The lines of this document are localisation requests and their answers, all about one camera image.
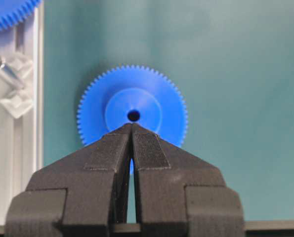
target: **teal wall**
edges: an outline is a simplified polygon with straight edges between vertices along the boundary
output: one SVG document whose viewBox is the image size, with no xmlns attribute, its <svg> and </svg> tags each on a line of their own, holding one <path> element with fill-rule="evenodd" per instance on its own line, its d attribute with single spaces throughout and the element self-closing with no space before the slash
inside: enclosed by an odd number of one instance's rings
<svg viewBox="0 0 294 237">
<path fill-rule="evenodd" d="M 89 82 L 145 65 L 179 87 L 183 149 L 221 169 L 246 220 L 294 219 L 294 0 L 45 0 L 44 46 L 45 165 L 82 147 Z"/>
</svg>

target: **gear teeth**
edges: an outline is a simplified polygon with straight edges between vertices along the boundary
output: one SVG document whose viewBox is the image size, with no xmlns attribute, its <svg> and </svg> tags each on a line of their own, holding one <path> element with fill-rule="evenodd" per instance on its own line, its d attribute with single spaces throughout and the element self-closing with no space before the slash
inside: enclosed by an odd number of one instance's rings
<svg viewBox="0 0 294 237">
<path fill-rule="evenodd" d="M 184 110 L 184 131 L 182 132 L 182 138 L 180 140 L 180 142 L 177 144 L 178 146 L 181 146 L 184 142 L 184 139 L 186 137 L 186 134 L 187 134 L 187 130 L 188 130 L 188 111 L 186 109 L 186 102 L 182 96 L 182 93 L 179 91 L 178 87 L 174 84 L 174 82 L 172 82 L 170 79 L 167 78 L 167 76 L 165 76 L 164 74 L 160 73 L 159 71 L 157 70 L 154 70 L 153 68 L 149 68 L 149 67 L 146 67 L 146 66 L 139 66 L 139 65 L 120 65 L 120 66 L 117 66 L 115 68 L 112 68 L 110 70 L 107 70 L 105 72 L 103 72 L 102 74 L 100 74 L 97 78 L 95 78 L 91 83 L 90 85 L 86 88 L 86 90 L 84 91 L 81 99 L 80 99 L 80 103 L 78 105 L 78 110 L 77 110 L 77 128 L 78 128 L 78 133 L 80 135 L 80 138 L 81 138 L 81 141 L 82 143 L 86 146 L 88 145 L 88 141 L 85 139 L 84 137 L 84 134 L 82 132 L 82 123 L 81 123 L 81 111 L 82 111 L 82 108 L 83 108 L 83 104 L 85 102 L 85 98 L 87 96 L 87 94 L 89 93 L 89 91 L 91 90 L 91 88 L 93 86 L 95 86 L 96 83 L 98 83 L 101 79 L 103 79 L 104 77 L 106 77 L 108 74 L 112 73 L 112 72 L 115 72 L 115 71 L 121 71 L 121 70 L 127 70 L 127 69 L 136 69 L 136 70 L 144 70 L 144 71 L 149 71 L 153 74 L 155 74 L 156 76 L 159 76 L 161 77 L 162 79 L 164 79 L 173 89 L 174 91 L 177 93 L 177 95 L 179 96 L 180 98 L 180 101 L 182 103 L 182 107 L 183 107 L 183 110 Z"/>
<path fill-rule="evenodd" d="M 22 3 L 13 12 L 6 12 L 0 16 L 0 31 L 23 22 L 27 16 L 34 12 L 34 8 L 38 7 L 41 0 L 22 0 L 19 2 Z"/>
</svg>

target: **gear center hole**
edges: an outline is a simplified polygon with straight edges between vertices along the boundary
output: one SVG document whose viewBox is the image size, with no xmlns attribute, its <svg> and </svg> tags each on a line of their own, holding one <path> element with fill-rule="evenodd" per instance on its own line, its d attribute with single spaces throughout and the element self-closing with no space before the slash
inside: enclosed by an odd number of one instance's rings
<svg viewBox="0 0 294 237">
<path fill-rule="evenodd" d="M 136 122 L 140 119 L 140 113 L 137 110 L 131 110 L 128 112 L 127 117 L 130 121 Z"/>
</svg>

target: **gripper jaw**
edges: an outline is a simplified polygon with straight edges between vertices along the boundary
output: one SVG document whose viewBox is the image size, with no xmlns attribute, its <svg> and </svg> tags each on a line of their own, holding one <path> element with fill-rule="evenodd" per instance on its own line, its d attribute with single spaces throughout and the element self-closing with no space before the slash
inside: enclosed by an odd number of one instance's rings
<svg viewBox="0 0 294 237">
<path fill-rule="evenodd" d="M 219 169 L 135 123 L 37 171 L 13 199 L 5 235 L 110 236 L 126 222 L 131 158 L 141 236 L 244 236 L 239 196 Z"/>
</svg>

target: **plastic gear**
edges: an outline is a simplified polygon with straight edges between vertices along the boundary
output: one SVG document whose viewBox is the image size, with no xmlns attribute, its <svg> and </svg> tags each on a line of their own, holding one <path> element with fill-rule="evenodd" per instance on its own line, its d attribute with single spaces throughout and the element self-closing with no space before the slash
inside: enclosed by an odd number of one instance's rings
<svg viewBox="0 0 294 237">
<path fill-rule="evenodd" d="M 41 0 L 0 0 L 0 31 L 23 22 Z"/>
<path fill-rule="evenodd" d="M 181 93 L 163 74 L 142 66 L 122 66 L 87 87 L 77 123 L 81 140 L 88 145 L 127 122 L 136 122 L 180 147 L 188 114 Z"/>
</svg>

